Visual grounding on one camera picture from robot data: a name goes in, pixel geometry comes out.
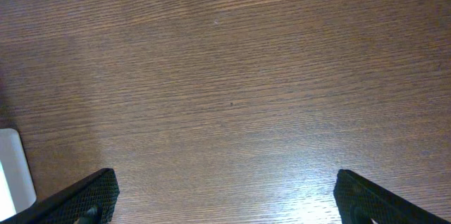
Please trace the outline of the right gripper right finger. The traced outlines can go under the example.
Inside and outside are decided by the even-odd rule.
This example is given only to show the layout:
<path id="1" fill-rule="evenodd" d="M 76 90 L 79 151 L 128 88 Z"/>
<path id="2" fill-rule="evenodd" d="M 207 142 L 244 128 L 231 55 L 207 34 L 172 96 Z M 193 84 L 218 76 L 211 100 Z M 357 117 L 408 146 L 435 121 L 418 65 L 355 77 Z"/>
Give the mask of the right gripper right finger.
<path id="1" fill-rule="evenodd" d="M 338 171 L 333 195 L 342 224 L 450 224 L 351 170 Z"/>

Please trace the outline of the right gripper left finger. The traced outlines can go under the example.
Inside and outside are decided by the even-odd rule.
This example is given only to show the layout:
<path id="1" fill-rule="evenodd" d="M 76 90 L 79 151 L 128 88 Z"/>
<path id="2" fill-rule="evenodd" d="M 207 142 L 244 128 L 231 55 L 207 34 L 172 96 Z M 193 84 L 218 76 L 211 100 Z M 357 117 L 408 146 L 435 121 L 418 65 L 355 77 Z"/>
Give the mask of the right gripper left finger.
<path id="1" fill-rule="evenodd" d="M 106 224 L 112 221 L 119 194 L 114 169 L 102 168 L 2 223 Z"/>

